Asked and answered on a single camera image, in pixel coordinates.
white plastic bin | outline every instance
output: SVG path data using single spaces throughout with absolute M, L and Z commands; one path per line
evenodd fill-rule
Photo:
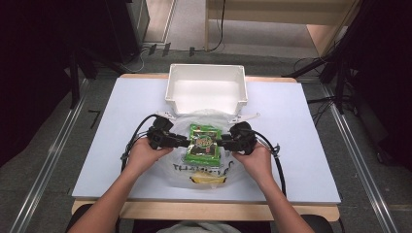
M 165 100 L 177 115 L 214 109 L 236 115 L 248 103 L 243 66 L 170 65 Z

green package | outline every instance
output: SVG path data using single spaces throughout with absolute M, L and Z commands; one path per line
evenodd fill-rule
M 184 158 L 185 163 L 199 166 L 221 166 L 221 154 L 216 143 L 222 131 L 211 125 L 190 125 L 191 143 Z

finger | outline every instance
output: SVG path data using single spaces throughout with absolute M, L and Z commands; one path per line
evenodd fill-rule
M 170 153 L 171 151 L 173 151 L 172 148 L 162 148 L 162 149 L 160 149 L 160 150 L 157 150 L 157 151 L 155 152 L 155 154 L 156 154 L 156 157 L 157 157 L 157 158 L 161 158 L 162 156 Z
M 257 142 L 257 143 L 255 144 L 254 149 L 257 149 L 257 148 L 266 148 L 266 146 L 265 146 L 264 144 L 262 144 L 261 142 Z
M 148 138 L 140 138 L 139 140 L 136 141 L 136 144 L 148 144 L 149 139 Z
M 240 162 L 242 162 L 243 161 L 243 154 L 241 154 L 241 153 L 239 153 L 239 152 L 233 152 L 232 153 L 232 155 L 233 155 L 233 157 L 235 157 L 237 160 L 239 160 Z

person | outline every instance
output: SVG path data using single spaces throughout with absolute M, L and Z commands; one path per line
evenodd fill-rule
M 133 146 L 123 172 L 86 212 L 76 220 L 68 232 L 113 232 L 120 210 L 136 180 L 170 148 L 153 150 L 147 138 Z M 250 155 L 233 152 L 263 192 L 279 232 L 314 232 L 294 209 L 273 179 L 270 151 L 257 143 Z

black cable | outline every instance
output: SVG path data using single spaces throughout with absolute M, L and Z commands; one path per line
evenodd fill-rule
M 222 19 L 221 19 L 221 39 L 219 40 L 219 43 L 214 48 L 212 48 L 211 50 L 206 50 L 207 52 L 211 52 L 211 51 L 216 50 L 222 43 L 222 40 L 223 40 L 224 7 L 225 7 L 225 5 L 226 5 L 226 0 L 223 0 Z
M 316 61 L 318 58 L 313 58 L 312 59 L 312 62 L 314 62 L 314 61 Z M 319 72 L 316 68 L 313 68 L 317 73 L 318 73 L 318 75 L 320 75 L 321 74 L 321 72 Z
M 351 101 L 352 96 L 351 95 L 343 95 L 343 97 L 347 97 L 348 99 L 344 99 L 343 101 Z M 312 99 L 312 100 L 307 100 L 308 104 L 314 104 L 314 103 L 319 103 L 319 102 L 324 102 L 326 100 L 334 100 L 336 99 L 336 96 L 328 96 L 328 97 L 324 97 L 321 99 Z
M 299 60 L 297 60 L 294 65 L 293 65 L 293 73 L 287 74 L 287 75 L 282 75 L 282 77 L 288 77 L 288 78 L 294 78 L 296 79 L 297 77 L 308 73 L 309 71 L 315 69 L 321 65 L 325 65 L 328 63 L 336 63 L 336 61 L 332 60 L 334 57 L 334 50 L 335 48 L 340 44 L 341 40 L 343 38 L 339 39 L 337 42 L 334 42 L 334 46 L 330 47 L 327 52 L 325 52 L 324 56 L 319 56 L 316 58 L 313 58 L 313 62 L 309 65 L 304 66 L 303 68 L 299 69 L 298 71 L 296 71 L 296 63 L 298 63 L 300 60 L 306 59 L 306 58 L 301 58 Z
M 255 130 L 252 130 L 252 132 L 254 132 L 255 134 L 259 135 L 261 139 L 264 140 L 264 142 L 267 143 L 267 145 L 270 147 L 270 150 L 272 152 L 272 154 L 275 152 L 275 154 L 273 154 L 273 158 L 275 159 L 276 162 L 276 167 L 278 168 L 278 173 L 279 173 L 279 178 L 281 180 L 281 186 L 282 186 L 282 192 L 284 193 L 285 196 L 287 196 L 286 194 L 286 182 L 285 182 L 285 177 L 283 174 L 283 169 L 282 169 L 282 164 L 281 161 L 279 160 L 279 157 L 277 156 L 278 153 L 277 151 L 279 151 L 279 149 L 275 150 L 273 148 L 273 146 L 270 144 L 269 140 L 267 140 L 262 134 L 260 134 L 259 132 L 256 132 Z
M 137 133 L 139 132 L 142 125 L 151 117 L 157 117 L 157 115 L 149 115 L 146 118 L 144 118 L 143 121 L 139 124 L 139 126 L 137 126 L 136 130 L 133 133 L 133 136 L 131 137 L 130 141 L 126 145 L 126 149 L 125 149 L 124 153 L 121 155 L 121 158 L 120 158 L 121 159 L 121 171 L 123 171 L 124 168 L 126 167 L 130 151 L 133 148 L 134 143 L 137 141 L 137 140 L 135 140 Z
M 304 57 L 304 58 L 300 58 L 300 59 L 298 59 L 297 61 L 295 61 L 295 63 L 293 64 L 293 70 L 296 71 L 296 65 L 297 65 L 297 63 L 299 63 L 299 62 L 302 61 L 302 60 L 309 59 L 309 58 L 313 58 L 313 57 Z
M 318 109 L 318 116 L 315 122 L 315 127 L 318 126 L 318 122 L 321 119 L 322 115 L 333 105 L 332 101 L 327 102 L 326 107 L 319 113 L 319 109 Z
M 221 36 L 223 36 L 223 32 L 221 30 L 221 27 L 219 26 L 218 18 L 216 18 L 216 25 L 218 26 L 219 34 L 221 34 Z M 222 41 L 222 43 L 223 43 L 223 49 L 222 50 L 224 50 L 224 48 L 226 48 L 226 45 L 224 44 L 224 41 Z
M 330 103 L 330 100 L 325 101 L 325 102 L 318 108 L 318 111 L 317 111 L 315 114 L 312 115 L 313 120 L 315 120 L 315 119 L 318 117 L 318 115 L 321 113 L 321 108 L 322 108 L 322 107 L 324 106 L 324 104 L 326 104 L 326 103 Z
M 119 216 L 115 224 L 115 233 L 120 233 L 120 221 L 121 221 L 121 218 Z
M 338 221 L 339 221 L 339 225 L 340 225 L 340 229 L 342 230 L 342 233 L 345 233 L 346 231 L 345 231 L 345 226 L 343 225 L 342 218 L 339 218 Z

